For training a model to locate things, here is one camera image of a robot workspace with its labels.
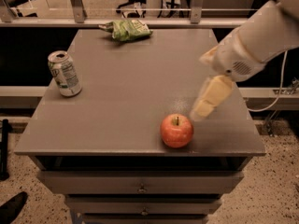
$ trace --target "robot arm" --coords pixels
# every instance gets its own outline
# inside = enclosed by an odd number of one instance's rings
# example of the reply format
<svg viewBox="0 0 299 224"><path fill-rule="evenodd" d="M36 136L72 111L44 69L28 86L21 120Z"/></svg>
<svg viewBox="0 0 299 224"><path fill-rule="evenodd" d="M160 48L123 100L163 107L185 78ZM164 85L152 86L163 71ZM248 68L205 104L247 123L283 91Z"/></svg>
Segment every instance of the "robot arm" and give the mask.
<svg viewBox="0 0 299 224"><path fill-rule="evenodd" d="M267 2L200 58L219 76L206 82L191 119L207 117L230 95L234 81L249 79L280 53L299 47L299 0L278 1Z"/></svg>

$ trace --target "drawer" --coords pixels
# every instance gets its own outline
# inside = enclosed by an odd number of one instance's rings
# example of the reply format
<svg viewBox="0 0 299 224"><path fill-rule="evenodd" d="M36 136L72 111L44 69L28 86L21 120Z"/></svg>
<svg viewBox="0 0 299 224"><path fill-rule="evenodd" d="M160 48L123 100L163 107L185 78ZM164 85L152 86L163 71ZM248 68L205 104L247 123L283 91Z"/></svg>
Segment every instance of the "drawer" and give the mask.
<svg viewBox="0 0 299 224"><path fill-rule="evenodd" d="M206 224L207 217L201 215L82 215L86 224Z"/></svg>
<svg viewBox="0 0 299 224"><path fill-rule="evenodd" d="M242 172L40 171L37 178L53 193L159 194L228 193Z"/></svg>
<svg viewBox="0 0 299 224"><path fill-rule="evenodd" d="M69 197L66 205L75 213L99 214L189 214L207 215L214 213L221 200L203 199L197 195L119 195L104 197Z"/></svg>

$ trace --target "gray tabletop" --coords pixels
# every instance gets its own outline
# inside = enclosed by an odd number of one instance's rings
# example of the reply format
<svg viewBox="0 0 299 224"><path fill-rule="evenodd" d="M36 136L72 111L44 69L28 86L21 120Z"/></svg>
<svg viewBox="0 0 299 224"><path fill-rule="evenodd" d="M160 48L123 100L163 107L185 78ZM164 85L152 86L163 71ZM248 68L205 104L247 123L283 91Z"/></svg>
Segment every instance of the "gray tabletop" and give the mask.
<svg viewBox="0 0 299 224"><path fill-rule="evenodd" d="M15 148L22 155L256 156L264 146L240 92L194 123L184 148L164 145L160 124L189 114L210 67L201 54L217 45L211 30L154 30L119 43L101 30L80 30L69 49L82 92L64 98L52 81Z"/></svg>

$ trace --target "silver can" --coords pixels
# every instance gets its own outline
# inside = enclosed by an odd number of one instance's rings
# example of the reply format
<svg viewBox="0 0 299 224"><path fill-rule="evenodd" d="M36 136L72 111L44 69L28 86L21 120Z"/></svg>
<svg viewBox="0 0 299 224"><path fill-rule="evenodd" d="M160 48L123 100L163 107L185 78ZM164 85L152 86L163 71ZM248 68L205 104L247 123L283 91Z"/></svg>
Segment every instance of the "silver can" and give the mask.
<svg viewBox="0 0 299 224"><path fill-rule="evenodd" d="M66 51L58 50L50 54L48 66L61 95L74 96L82 90L73 59Z"/></svg>

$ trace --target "white cable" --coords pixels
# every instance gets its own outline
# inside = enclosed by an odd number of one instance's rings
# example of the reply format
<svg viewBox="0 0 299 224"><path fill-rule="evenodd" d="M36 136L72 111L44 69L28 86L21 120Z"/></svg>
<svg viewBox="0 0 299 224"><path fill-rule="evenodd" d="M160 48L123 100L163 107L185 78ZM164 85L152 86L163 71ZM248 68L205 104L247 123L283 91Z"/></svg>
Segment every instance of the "white cable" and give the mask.
<svg viewBox="0 0 299 224"><path fill-rule="evenodd" d="M262 112L262 111L265 111L265 110L271 108L274 104L277 103L277 101L279 99L279 96L280 96L280 93L281 93L281 89L282 89L283 77L284 77L284 68L285 68L285 64L286 64L286 60L287 60L287 55L288 55L288 51L286 50L284 52L283 62L282 62L282 67L281 67L280 86L279 86L279 91L278 91L278 97L275 99L275 101L271 105L269 105L266 108L262 108L262 109L250 109L249 108L249 111L251 111L251 112Z"/></svg>

